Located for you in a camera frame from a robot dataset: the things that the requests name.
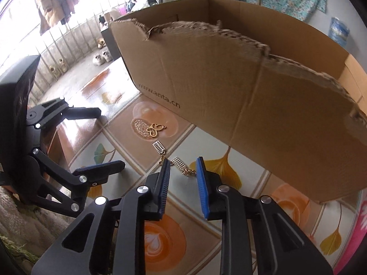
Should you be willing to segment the patterned ginkgo table mat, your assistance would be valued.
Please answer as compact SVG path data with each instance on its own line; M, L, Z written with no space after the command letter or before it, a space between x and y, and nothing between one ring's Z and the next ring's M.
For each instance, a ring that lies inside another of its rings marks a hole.
M158 170L159 154L146 128L166 126L157 137L170 159L189 168L197 157L225 183L249 197L270 195L300 226L335 268L347 246L361 202L361 193L317 204L277 176L143 96L121 60L94 66L80 62L52 85L45 100L64 97L77 107L98 107L99 120L62 122L51 153L69 170L122 160L121 174L90 190L92 197L121 197ZM204 219L197 180L172 167L169 197L160 222L146 223L148 274L218 274L221 222Z

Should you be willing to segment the gold butterfly knot pendant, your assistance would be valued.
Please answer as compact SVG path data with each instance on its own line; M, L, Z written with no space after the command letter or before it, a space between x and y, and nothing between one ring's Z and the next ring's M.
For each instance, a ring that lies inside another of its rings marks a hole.
M158 136L160 131L163 131L165 129L166 129L165 125L152 123L146 128L146 131L148 132L150 137L155 138Z

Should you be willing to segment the pink floral blanket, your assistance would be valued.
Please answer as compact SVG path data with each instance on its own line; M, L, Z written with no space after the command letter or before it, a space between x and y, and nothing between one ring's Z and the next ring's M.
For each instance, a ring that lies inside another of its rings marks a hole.
M366 189L361 193L361 202L353 230L334 274L366 274Z

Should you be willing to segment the brown cardboard box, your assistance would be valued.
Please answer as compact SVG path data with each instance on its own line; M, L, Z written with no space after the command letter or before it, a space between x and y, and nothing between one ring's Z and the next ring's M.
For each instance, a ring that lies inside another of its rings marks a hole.
M176 0L110 25L134 85L313 201L366 187L366 72L280 12Z

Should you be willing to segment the blue water jug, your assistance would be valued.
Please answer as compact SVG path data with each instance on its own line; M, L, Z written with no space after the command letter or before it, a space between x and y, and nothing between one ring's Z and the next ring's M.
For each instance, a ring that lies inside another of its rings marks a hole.
M349 34L350 30L344 22L340 21L340 19L337 17L331 18L330 27L328 30L329 38L345 48Z

